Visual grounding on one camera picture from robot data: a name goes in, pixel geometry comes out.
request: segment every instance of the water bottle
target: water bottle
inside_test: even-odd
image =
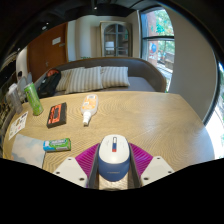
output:
[[[12,105],[15,108],[16,113],[20,114],[23,110],[23,106],[20,102],[19,94],[18,94],[18,91],[17,91],[17,85],[15,83],[13,83],[9,87],[9,96],[10,96]]]

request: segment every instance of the glass cabinet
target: glass cabinet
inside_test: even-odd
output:
[[[102,57],[131,57],[131,24],[125,22],[100,22]]]

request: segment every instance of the window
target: window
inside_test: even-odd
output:
[[[108,26],[104,31],[105,55],[128,57],[128,30],[119,24]]]
[[[219,63],[220,75],[220,93],[215,110],[206,125],[206,129],[210,135],[215,159],[224,158],[224,69]]]
[[[173,73],[175,42],[174,31],[165,9],[141,13],[142,59],[155,65],[166,77],[169,90]]]

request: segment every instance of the wooden table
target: wooden table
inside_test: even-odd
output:
[[[98,111],[91,118],[89,126],[84,127],[80,107],[88,94],[41,99],[44,112],[39,116],[32,115],[28,103],[23,104],[22,113],[29,113],[26,127],[19,134],[40,140],[71,139],[71,151],[46,153],[44,170],[53,173],[64,159],[76,157],[110,134],[123,135],[128,142],[152,156],[162,156],[174,171],[214,160],[214,150],[206,128],[181,96],[152,92],[95,92],[99,97]],[[64,102],[67,103],[67,124],[48,129],[46,122],[51,106]],[[16,114],[11,123],[21,114]],[[8,140],[11,123],[3,146],[5,159],[11,158],[15,140],[15,136]],[[134,188],[131,171],[121,181],[114,183],[97,175],[95,188]]]

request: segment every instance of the wooden door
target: wooden door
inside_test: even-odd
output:
[[[47,69],[67,62],[65,46],[66,23],[46,32],[44,38],[44,55]],[[53,40],[60,38],[60,42],[53,44]]]
[[[27,49],[27,67],[28,72],[32,73],[33,82],[39,79],[39,77],[46,71],[44,35],[45,33],[30,42]]]
[[[28,72],[32,73],[35,82],[47,70],[67,62],[66,57],[66,26],[61,24],[54,27],[28,45],[27,65]],[[60,38],[60,42],[53,44],[53,40]]]

